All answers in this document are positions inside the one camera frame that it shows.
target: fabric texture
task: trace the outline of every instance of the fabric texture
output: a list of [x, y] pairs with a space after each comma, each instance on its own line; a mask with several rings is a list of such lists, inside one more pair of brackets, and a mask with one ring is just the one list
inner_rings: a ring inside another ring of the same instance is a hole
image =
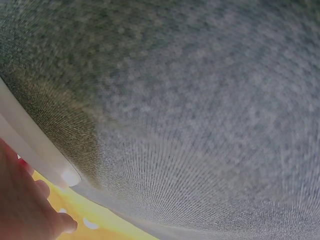
[[0, 0], [74, 190], [161, 240], [320, 239], [319, 66], [318, 0]]

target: white plastic rim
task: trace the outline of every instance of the white plastic rim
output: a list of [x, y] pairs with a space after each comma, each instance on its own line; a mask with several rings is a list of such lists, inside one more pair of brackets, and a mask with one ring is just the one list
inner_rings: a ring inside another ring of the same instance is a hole
[[64, 188], [81, 177], [20, 105], [0, 77], [0, 138], [54, 185]]

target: hand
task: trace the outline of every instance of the hand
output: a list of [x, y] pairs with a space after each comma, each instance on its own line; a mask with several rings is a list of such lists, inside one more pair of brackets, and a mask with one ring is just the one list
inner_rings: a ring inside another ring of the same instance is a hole
[[77, 229], [47, 198], [48, 185], [34, 181], [33, 169], [0, 139], [0, 236], [3, 240], [55, 240]]

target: yellow surface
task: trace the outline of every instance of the yellow surface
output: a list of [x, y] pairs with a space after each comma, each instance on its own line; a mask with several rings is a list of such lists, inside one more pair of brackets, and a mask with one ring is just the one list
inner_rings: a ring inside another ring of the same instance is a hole
[[[41, 179], [49, 185], [51, 194], [48, 200], [57, 212], [65, 209], [78, 222], [77, 231], [72, 234], [64, 233], [58, 240], [156, 240], [107, 208], [89, 201], [70, 188], [60, 189], [37, 172], [33, 174], [33, 178]], [[97, 229], [88, 228], [84, 218], [96, 224]]]

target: fingernail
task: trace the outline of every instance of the fingernail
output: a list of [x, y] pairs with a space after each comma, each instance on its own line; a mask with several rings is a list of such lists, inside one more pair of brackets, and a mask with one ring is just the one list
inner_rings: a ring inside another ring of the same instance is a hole
[[73, 228], [65, 231], [67, 234], [73, 234], [78, 228], [78, 223], [77, 221], [73, 220]]

